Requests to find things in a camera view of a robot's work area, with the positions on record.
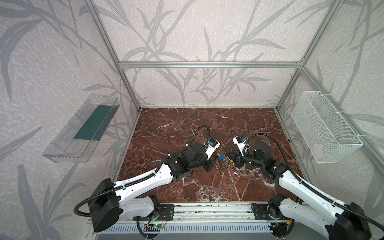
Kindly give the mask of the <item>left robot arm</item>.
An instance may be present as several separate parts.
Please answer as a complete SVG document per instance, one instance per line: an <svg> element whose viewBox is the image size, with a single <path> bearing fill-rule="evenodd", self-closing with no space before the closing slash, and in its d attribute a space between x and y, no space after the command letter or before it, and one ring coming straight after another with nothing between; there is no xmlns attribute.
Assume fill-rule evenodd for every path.
<svg viewBox="0 0 384 240"><path fill-rule="evenodd" d="M214 154L219 146L220 143L214 139L205 145L192 143L185 151L170 156L156 169L123 181L101 181L92 199L87 202L94 231L102 232L123 218L144 218L158 214L161 204L156 197L141 199L139 196L181 180L197 168L209 172L215 164Z"/></svg>

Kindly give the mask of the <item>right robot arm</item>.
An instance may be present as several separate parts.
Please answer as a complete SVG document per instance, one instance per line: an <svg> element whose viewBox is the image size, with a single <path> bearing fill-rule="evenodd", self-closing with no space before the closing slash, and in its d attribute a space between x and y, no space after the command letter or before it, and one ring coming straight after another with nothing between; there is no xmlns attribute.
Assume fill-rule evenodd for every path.
<svg viewBox="0 0 384 240"><path fill-rule="evenodd" d="M268 180L307 204L300 205L279 194L269 202L271 217L282 215L293 219L329 240L369 240L372 237L368 222L361 218L364 211L359 205L345 204L297 176L287 164L274 160L271 148L264 141L254 142L253 153L249 152L247 138L234 137L233 142L238 151L226 155L237 168L244 165L259 168Z"/></svg>

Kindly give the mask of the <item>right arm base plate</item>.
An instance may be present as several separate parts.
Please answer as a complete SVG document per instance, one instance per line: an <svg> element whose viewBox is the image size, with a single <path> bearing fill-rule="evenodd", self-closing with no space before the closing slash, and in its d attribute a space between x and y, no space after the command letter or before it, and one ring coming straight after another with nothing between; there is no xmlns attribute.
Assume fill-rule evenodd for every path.
<svg viewBox="0 0 384 240"><path fill-rule="evenodd" d="M283 222L290 220L282 214L279 207L268 203L251 203L251 210L256 220L276 220Z"/></svg>

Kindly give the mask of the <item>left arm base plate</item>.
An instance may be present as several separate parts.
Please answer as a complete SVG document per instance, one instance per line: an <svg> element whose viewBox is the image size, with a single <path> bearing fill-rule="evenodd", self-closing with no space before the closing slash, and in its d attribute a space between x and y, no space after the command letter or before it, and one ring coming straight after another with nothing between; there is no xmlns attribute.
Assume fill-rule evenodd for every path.
<svg viewBox="0 0 384 240"><path fill-rule="evenodd" d="M160 205L160 207L155 208L153 212L150 214L150 220L156 221L171 221L174 218L175 213L175 205L173 204L165 204Z"/></svg>

